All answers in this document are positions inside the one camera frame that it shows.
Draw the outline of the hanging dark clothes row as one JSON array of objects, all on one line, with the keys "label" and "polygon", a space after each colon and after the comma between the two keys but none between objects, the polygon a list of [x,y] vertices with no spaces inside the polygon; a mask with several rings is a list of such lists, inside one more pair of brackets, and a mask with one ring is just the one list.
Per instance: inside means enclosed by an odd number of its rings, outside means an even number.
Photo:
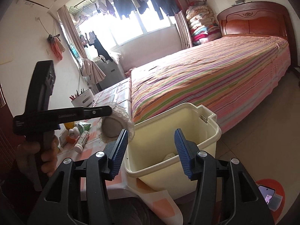
[{"label": "hanging dark clothes row", "polygon": [[164,16],[174,17],[183,10],[179,0],[95,0],[94,6],[98,13],[114,17],[118,15],[122,19],[129,18],[132,12],[142,15],[149,9],[148,2],[151,2],[160,20],[163,20]]}]

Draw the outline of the checkered pink tablecloth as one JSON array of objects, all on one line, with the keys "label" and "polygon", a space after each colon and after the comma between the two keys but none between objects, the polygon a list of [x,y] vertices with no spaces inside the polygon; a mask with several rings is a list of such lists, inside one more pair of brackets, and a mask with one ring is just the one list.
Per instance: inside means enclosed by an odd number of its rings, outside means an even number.
[{"label": "checkered pink tablecloth", "polygon": [[[131,81],[129,78],[116,83],[115,85],[103,90],[96,96],[96,105],[102,106],[109,103],[118,103],[126,112],[131,115]],[[125,130],[121,131],[121,136],[112,141],[102,141],[99,137],[100,130],[97,127],[101,120],[92,119],[89,139],[85,144],[82,153],[77,153],[73,145],[66,145],[62,153],[58,155],[58,163],[64,159],[70,158],[73,161],[80,161],[89,158],[97,152],[106,152],[109,156],[115,153],[116,147],[124,147],[123,140],[127,140]],[[126,174],[124,165],[120,165],[119,173],[112,181],[106,182],[108,196],[116,201],[117,198],[141,198],[165,224],[182,224],[183,217],[179,208],[172,200],[167,191],[154,192],[142,181],[130,178]]]}]

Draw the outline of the yellow wrapper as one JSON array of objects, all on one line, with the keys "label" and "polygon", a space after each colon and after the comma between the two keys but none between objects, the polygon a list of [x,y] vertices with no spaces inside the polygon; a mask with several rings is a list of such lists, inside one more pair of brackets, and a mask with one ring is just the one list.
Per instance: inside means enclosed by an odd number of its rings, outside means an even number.
[{"label": "yellow wrapper", "polygon": [[64,126],[65,126],[65,128],[66,128],[67,130],[70,130],[70,129],[72,129],[72,128],[75,127],[75,122],[72,121],[72,122],[64,123]]}]

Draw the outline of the smartphone on stool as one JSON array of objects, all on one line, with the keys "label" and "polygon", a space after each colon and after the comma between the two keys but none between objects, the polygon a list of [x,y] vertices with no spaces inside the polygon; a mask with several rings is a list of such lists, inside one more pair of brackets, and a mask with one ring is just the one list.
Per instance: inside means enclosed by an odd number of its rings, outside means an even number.
[{"label": "smartphone on stool", "polygon": [[276,190],[261,184],[258,186],[258,189],[268,205],[271,202]]}]

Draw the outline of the stack of folded quilts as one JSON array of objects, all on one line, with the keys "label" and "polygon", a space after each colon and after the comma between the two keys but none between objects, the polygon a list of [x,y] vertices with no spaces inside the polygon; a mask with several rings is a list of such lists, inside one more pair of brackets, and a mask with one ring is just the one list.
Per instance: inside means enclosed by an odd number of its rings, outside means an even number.
[{"label": "stack of folded quilts", "polygon": [[221,30],[216,22],[213,10],[206,1],[193,1],[186,10],[191,40],[194,46],[221,38]]}]

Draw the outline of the red round stool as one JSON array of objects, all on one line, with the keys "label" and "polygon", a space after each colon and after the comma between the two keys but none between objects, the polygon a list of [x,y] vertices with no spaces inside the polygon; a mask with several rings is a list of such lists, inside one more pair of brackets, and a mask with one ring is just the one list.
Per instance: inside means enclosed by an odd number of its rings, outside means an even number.
[{"label": "red round stool", "polygon": [[272,198],[267,194],[264,194],[263,197],[268,204],[274,222],[277,223],[285,205],[285,191],[283,186],[280,182],[269,178],[257,180],[256,184],[258,186],[264,186],[264,192],[271,191],[271,189],[274,190]]}]

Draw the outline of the white round utensil holder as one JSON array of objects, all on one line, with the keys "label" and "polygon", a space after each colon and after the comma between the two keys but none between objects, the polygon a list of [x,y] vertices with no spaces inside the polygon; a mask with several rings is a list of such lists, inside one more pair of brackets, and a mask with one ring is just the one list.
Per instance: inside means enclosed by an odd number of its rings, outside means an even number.
[{"label": "white round utensil holder", "polygon": [[71,95],[69,98],[74,107],[89,107],[95,101],[94,94],[90,88],[82,90],[80,94],[76,91],[76,94]]}]

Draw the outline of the left striped curtain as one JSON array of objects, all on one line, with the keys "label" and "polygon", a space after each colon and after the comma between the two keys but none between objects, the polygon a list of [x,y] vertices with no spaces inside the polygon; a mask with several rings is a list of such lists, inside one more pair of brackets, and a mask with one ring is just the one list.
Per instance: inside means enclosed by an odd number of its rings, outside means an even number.
[{"label": "left striped curtain", "polygon": [[79,34],[77,33],[76,27],[71,19],[71,15],[65,5],[57,10],[59,18],[63,24],[65,31],[67,32],[68,38],[71,40],[74,45],[77,53],[79,54],[82,66],[80,67],[80,72],[83,77],[88,77],[91,81],[91,84],[97,84],[105,79],[106,75],[98,67],[98,65],[90,60],[84,50],[82,41]]}]

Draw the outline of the red wooden headboard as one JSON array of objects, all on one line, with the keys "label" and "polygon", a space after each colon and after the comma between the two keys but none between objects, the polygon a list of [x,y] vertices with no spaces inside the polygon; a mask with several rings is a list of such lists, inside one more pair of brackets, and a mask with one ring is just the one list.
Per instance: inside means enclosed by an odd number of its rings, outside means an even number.
[{"label": "red wooden headboard", "polygon": [[223,36],[275,36],[289,43],[291,66],[298,66],[296,37],[287,8],[271,1],[253,1],[217,15]]}]

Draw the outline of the striped bed with sheet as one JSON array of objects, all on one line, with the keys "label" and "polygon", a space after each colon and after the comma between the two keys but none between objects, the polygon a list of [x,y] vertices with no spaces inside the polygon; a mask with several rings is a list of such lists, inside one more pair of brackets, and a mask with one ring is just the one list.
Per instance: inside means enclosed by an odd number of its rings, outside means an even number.
[{"label": "striped bed with sheet", "polygon": [[223,37],[131,72],[132,119],[140,123],[182,103],[203,105],[227,132],[268,95],[291,64],[280,37]]}]

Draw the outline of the white cylindrical tube bottle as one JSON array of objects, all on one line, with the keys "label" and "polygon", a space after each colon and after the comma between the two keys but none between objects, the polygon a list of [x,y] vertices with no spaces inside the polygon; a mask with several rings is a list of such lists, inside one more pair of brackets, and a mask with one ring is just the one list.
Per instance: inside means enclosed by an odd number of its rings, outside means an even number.
[{"label": "white cylindrical tube bottle", "polygon": [[82,153],[83,148],[87,143],[88,139],[89,139],[89,131],[85,130],[79,137],[78,141],[76,142],[74,146],[74,151],[76,151],[77,153]]}]

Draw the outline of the grey white cabinet appliance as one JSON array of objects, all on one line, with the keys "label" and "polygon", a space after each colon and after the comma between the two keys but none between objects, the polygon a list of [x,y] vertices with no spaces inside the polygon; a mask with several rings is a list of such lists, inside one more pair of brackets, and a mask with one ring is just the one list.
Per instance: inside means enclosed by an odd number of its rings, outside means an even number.
[{"label": "grey white cabinet appliance", "polygon": [[100,81],[98,84],[102,90],[115,85],[126,79],[123,67],[121,64],[116,64],[115,62],[111,62],[110,60],[104,62],[103,60],[95,60],[96,65],[102,70],[105,74],[105,78]]}]

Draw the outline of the cream plastic trash bin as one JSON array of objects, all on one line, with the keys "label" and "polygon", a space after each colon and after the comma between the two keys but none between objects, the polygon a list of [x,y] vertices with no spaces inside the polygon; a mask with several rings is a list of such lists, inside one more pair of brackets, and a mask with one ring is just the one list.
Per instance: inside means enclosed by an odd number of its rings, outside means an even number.
[{"label": "cream plastic trash bin", "polygon": [[196,182],[184,174],[177,154],[174,133],[178,128],[200,150],[215,155],[222,134],[217,115],[205,106],[183,103],[136,124],[124,157],[128,176],[140,179],[155,191],[167,190],[173,199],[196,188]]}]

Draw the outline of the right striped curtain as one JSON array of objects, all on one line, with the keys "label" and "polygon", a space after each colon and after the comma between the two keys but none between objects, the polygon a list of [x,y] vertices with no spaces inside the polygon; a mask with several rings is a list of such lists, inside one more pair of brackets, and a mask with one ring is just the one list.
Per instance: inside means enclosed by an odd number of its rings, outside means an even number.
[{"label": "right striped curtain", "polygon": [[179,38],[181,40],[182,50],[193,47],[192,39],[189,31],[188,24],[182,11],[179,11],[174,16],[176,22],[176,28]]}]

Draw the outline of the orange peel piece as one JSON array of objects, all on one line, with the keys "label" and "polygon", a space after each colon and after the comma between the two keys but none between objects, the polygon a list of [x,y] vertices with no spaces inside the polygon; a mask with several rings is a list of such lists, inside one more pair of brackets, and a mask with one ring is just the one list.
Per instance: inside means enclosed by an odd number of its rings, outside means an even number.
[{"label": "orange peel piece", "polygon": [[67,135],[66,141],[70,144],[75,144],[77,142],[78,137]]}]

